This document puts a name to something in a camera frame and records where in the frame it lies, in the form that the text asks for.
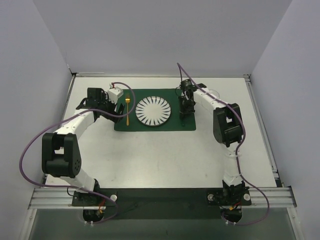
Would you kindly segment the gold fork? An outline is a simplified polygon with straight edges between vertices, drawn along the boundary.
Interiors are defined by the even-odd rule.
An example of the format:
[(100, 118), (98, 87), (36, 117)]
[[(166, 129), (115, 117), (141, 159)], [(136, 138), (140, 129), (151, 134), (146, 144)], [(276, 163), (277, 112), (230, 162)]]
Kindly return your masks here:
[(125, 103), (126, 103), (126, 111), (127, 111), (127, 116), (126, 116), (126, 125), (130, 125), (130, 119), (129, 119), (129, 104), (131, 102), (131, 97), (130, 94), (126, 94), (125, 96)]

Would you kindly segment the green handled gold knife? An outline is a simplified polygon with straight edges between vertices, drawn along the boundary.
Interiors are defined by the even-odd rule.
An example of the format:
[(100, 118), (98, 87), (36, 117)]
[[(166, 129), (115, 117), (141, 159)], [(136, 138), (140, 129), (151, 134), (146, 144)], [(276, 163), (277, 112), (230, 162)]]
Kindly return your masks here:
[(179, 117), (180, 117), (181, 125), (184, 127), (185, 126), (185, 115), (181, 114)]

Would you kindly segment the green placemat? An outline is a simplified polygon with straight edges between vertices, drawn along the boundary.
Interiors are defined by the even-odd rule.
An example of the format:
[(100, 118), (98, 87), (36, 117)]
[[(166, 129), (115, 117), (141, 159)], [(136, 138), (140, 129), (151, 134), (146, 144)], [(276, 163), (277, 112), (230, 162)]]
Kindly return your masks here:
[(180, 90), (175, 88), (160, 89), (134, 89), (135, 103), (137, 104), (143, 98), (157, 96), (164, 98), (170, 104), (171, 116), (166, 123), (160, 126), (146, 126), (139, 122), (136, 117), (136, 111), (133, 110), (129, 115), (129, 126), (126, 125), (126, 118), (114, 125), (114, 130), (118, 132), (176, 132), (176, 131), (194, 131), (196, 130), (195, 115), (191, 114), (184, 118), (185, 126), (181, 125), (180, 108), (178, 96)]

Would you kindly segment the white plate with black stripes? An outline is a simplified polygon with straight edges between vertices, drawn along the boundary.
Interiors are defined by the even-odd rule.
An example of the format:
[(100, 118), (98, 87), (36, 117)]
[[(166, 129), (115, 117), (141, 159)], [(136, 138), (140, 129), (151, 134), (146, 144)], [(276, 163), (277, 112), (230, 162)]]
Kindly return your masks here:
[(148, 127), (157, 127), (166, 123), (171, 116), (171, 106), (162, 97), (148, 96), (140, 100), (135, 115), (140, 123)]

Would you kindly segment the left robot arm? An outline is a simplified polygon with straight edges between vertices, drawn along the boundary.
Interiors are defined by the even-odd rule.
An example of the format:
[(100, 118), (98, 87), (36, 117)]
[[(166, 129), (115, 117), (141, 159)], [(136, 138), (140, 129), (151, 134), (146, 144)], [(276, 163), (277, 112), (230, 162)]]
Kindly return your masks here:
[(76, 107), (72, 119), (55, 132), (42, 136), (42, 171), (75, 186), (80, 192), (85, 189), (83, 199), (91, 206), (100, 203), (102, 193), (97, 190), (98, 181), (82, 169), (78, 140), (100, 117), (115, 124), (123, 119), (125, 105), (118, 104), (123, 94), (119, 87), (107, 91), (89, 87), (87, 97)]

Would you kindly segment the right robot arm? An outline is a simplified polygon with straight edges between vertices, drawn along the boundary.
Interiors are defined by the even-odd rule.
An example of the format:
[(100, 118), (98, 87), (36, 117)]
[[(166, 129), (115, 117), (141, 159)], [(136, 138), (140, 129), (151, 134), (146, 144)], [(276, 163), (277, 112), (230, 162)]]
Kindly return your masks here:
[(195, 86), (190, 79), (180, 82), (181, 93), (177, 96), (179, 104), (179, 118), (182, 124), (185, 119), (195, 113), (195, 105), (200, 105), (213, 117), (213, 136), (221, 144), (223, 156), (223, 190), (221, 197), (227, 204), (233, 204), (240, 197), (236, 188), (244, 187), (237, 162), (237, 144), (242, 142), (244, 130), (242, 128), (241, 111), (238, 104), (229, 104), (219, 99), (204, 84)]

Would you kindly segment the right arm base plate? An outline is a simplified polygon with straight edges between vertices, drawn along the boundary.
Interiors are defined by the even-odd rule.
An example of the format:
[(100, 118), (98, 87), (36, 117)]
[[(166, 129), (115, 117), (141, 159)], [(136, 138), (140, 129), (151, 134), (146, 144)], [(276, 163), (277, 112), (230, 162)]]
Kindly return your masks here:
[(252, 205), (251, 198), (245, 199), (244, 195), (249, 195), (249, 191), (238, 192), (238, 193), (223, 193), (222, 189), (213, 189), (206, 192), (206, 201), (210, 206), (234, 206), (240, 204), (242, 206)]

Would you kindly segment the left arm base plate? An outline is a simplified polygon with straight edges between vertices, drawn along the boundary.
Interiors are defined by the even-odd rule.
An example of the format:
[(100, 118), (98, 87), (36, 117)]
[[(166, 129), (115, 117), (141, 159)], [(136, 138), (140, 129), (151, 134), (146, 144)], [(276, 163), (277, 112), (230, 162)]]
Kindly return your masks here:
[(96, 194), (75, 191), (72, 197), (73, 207), (114, 207), (115, 204)]

